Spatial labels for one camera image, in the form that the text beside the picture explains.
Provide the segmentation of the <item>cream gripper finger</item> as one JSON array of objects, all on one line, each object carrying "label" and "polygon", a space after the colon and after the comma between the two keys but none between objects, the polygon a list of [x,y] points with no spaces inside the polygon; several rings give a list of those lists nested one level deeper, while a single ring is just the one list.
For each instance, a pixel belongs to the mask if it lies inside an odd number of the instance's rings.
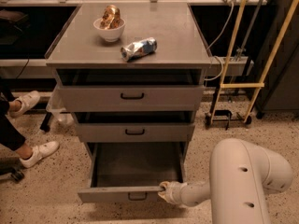
[{"label": "cream gripper finger", "polygon": [[158,195],[164,200],[167,199],[167,188],[169,185],[170,185],[169,181],[163,181],[160,183],[160,188],[162,190],[158,192]]}]

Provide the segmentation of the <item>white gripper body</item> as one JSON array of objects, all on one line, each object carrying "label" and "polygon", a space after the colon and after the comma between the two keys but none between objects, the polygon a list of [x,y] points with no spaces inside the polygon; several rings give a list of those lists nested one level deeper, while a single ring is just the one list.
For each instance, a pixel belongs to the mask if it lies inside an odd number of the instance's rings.
[{"label": "white gripper body", "polygon": [[181,192],[187,186],[187,183],[164,181],[163,199],[171,204],[183,204]]}]

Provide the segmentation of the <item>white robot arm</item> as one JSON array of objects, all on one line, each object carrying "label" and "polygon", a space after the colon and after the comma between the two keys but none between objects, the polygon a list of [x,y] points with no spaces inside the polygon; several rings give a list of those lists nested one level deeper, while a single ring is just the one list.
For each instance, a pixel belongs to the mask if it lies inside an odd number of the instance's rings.
[{"label": "white robot arm", "polygon": [[210,200],[213,224],[271,224],[265,196],[285,191],[292,179],[291,165],[280,154],[229,138],[212,150],[208,181],[164,181],[158,195],[189,207]]}]

